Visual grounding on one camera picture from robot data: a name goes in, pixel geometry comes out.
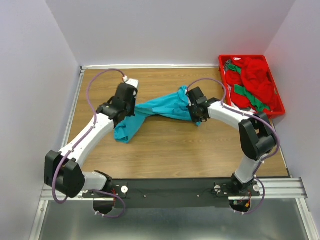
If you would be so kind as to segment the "teal t-shirt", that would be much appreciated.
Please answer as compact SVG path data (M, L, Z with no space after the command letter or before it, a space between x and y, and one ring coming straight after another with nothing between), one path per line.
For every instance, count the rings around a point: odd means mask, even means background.
M125 117L115 127L113 138L120 143L129 143L145 120L151 116L191 122L191 115L187 108L189 100L186 92L187 86L183 85L174 93L137 104L134 109L134 116Z

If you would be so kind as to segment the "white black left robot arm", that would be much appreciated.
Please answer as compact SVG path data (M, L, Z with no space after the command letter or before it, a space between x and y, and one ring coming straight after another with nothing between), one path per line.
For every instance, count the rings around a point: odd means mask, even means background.
M112 178L101 172L84 172L82 166L97 144L125 117L134 115L139 81L130 78L118 85L110 100L94 111L88 125L59 151L49 151L45 156L44 183L69 198L81 191L94 191L104 198L110 194Z

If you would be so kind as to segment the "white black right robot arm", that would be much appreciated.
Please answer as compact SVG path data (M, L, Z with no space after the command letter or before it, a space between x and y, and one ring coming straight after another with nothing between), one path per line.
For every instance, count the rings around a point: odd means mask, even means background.
M216 98L207 99L199 87L186 92L188 111L194 123L218 120L239 131L244 154L238 169L222 189L241 196L251 186L264 159L278 145L278 137L264 112L251 113L231 107Z

